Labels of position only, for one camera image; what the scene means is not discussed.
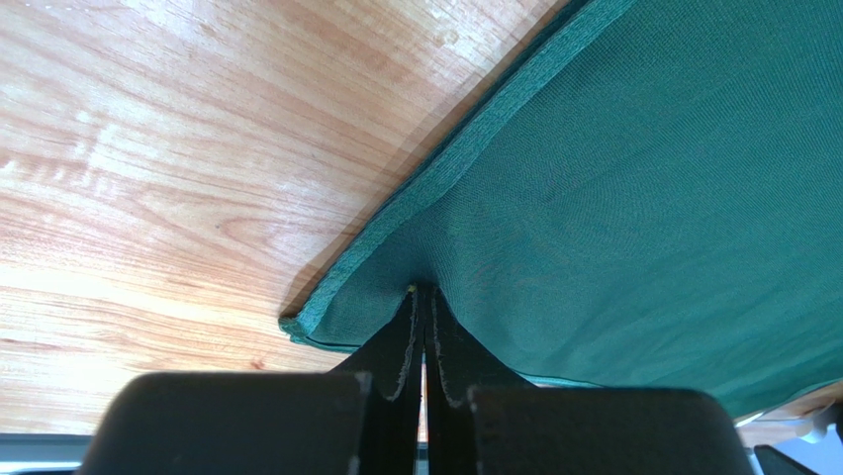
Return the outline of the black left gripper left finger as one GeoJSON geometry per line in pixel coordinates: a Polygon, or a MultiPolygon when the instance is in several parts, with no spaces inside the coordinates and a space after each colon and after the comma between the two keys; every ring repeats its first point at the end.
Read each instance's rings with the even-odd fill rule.
{"type": "Polygon", "coordinates": [[[159,372],[111,404],[84,474],[412,474],[418,296],[325,373],[159,372]]]}

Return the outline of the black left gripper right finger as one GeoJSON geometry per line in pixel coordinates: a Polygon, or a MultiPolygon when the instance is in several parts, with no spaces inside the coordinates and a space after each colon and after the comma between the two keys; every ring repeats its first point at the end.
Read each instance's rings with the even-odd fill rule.
{"type": "Polygon", "coordinates": [[[694,390],[541,388],[424,290],[433,474],[748,474],[728,414],[694,390]]]}

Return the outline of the dark green cloth napkin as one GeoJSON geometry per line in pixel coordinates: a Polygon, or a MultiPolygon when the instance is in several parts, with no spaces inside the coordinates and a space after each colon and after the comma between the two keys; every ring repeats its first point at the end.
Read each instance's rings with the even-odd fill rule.
{"type": "Polygon", "coordinates": [[[571,3],[279,325],[350,352],[424,283],[534,382],[840,380],[841,3],[571,3]]]}

